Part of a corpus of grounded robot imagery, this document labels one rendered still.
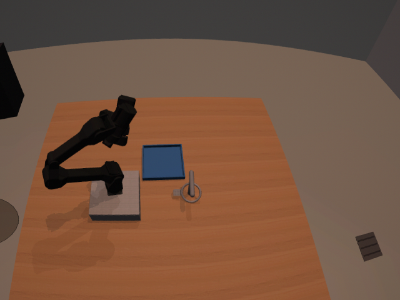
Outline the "blue tray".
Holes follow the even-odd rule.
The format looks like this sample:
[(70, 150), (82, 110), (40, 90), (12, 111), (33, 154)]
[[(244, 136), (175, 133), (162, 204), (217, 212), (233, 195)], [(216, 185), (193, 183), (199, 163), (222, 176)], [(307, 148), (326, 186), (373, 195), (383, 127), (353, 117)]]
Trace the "blue tray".
[(185, 179), (182, 144), (142, 145), (142, 180)]

